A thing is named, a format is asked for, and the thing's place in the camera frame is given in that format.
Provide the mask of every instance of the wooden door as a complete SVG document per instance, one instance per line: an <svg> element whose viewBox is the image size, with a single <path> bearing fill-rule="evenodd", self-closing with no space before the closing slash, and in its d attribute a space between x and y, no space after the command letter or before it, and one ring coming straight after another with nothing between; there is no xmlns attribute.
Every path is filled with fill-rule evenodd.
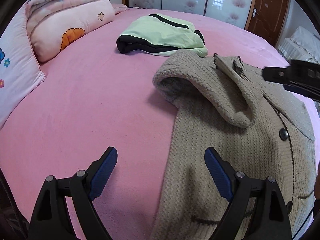
<svg viewBox="0 0 320 240"><path fill-rule="evenodd" d="M255 0L248 31L276 45L289 0Z"/></svg>

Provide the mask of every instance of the pink blanket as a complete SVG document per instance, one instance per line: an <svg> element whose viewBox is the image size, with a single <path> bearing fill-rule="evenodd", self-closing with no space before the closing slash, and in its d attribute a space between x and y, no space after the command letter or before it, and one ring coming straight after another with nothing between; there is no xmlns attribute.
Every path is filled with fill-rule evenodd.
<svg viewBox="0 0 320 240"><path fill-rule="evenodd" d="M258 67L286 65L262 38L211 18L151 9L117 15L43 65L46 80L0 131L0 166L27 219L46 176L72 176L114 146L118 163L94 206L114 240L148 239L177 109L152 85L167 58L143 52L122 55L116 39L132 21L151 13L192 22L204 35L209 55L239 55ZM320 119L313 102L299 98L313 122L319 162ZM71 216L84 239L74 211Z"/></svg>

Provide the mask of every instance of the door handle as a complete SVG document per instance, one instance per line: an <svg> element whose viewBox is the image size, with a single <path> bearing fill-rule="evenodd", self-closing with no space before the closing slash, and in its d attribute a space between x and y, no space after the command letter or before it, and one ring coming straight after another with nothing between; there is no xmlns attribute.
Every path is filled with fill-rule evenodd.
<svg viewBox="0 0 320 240"><path fill-rule="evenodd" d="M255 8L255 9L253 10L252 17L255 17L256 14L259 15L259 14L257 13L257 9Z"/></svg>

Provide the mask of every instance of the cable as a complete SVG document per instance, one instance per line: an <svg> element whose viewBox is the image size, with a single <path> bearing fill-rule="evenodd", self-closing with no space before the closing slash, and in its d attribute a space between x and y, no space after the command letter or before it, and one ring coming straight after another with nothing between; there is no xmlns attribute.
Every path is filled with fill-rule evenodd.
<svg viewBox="0 0 320 240"><path fill-rule="evenodd" d="M303 224L301 225L301 227L299 228L299 230L296 232L296 234L293 236L292 240L294 240L294 238L297 236L297 234L300 232L300 230L303 228L304 224L307 222L307 220L309 219L310 215L313 212L313 208L311 209L309 215L307 216L306 220L303 222Z"/></svg>

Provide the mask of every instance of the blue gripper pad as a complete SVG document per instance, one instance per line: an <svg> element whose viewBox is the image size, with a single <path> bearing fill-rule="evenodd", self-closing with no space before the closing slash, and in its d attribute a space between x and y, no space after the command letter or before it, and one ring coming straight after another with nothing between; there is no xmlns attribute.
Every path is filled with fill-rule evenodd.
<svg viewBox="0 0 320 240"><path fill-rule="evenodd" d="M113 148L91 180L91 189L88 195L91 201L93 201L96 197L100 197L104 186L106 185L114 167L116 166L117 160L118 153L117 150Z"/></svg>
<svg viewBox="0 0 320 240"><path fill-rule="evenodd" d="M227 201L230 202L233 198L231 181L210 149L206 149L204 152L204 162L207 165L221 197L226 198Z"/></svg>

